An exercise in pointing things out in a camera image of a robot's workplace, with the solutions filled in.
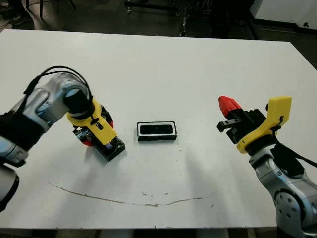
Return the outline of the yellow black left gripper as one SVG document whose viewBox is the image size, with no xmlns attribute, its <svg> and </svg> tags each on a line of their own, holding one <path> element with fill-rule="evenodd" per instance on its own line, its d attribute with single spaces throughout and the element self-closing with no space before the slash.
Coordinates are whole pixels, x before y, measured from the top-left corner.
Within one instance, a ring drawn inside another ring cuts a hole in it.
<svg viewBox="0 0 317 238">
<path fill-rule="evenodd" d="M 109 119 L 108 122 L 102 117 L 102 108 L 99 102 L 93 98 L 92 100 L 94 111 L 90 116 L 87 116 L 84 119 L 76 119 L 71 115 L 71 113 L 67 113 L 67 119 L 73 126 L 77 127 L 86 127 L 89 131 L 98 139 L 98 141 L 102 145 L 106 145 L 110 143 L 116 136 L 116 132 L 114 131 L 113 120 Z M 93 142 L 88 138 L 82 138 L 81 142 L 86 146 L 93 146 Z"/>
</svg>

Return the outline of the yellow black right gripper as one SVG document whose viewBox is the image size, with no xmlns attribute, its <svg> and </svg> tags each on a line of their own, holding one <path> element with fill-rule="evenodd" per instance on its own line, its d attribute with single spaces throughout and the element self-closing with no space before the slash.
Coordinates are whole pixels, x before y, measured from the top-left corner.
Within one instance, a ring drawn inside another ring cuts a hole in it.
<svg viewBox="0 0 317 238">
<path fill-rule="evenodd" d="M 292 98 L 275 97 L 269 100 L 265 116 L 260 110 L 246 111 L 232 98 L 220 96 L 219 108 L 226 118 L 216 128 L 226 134 L 242 154 L 255 154 L 275 143 L 273 133 L 289 120 Z"/>
</svg>

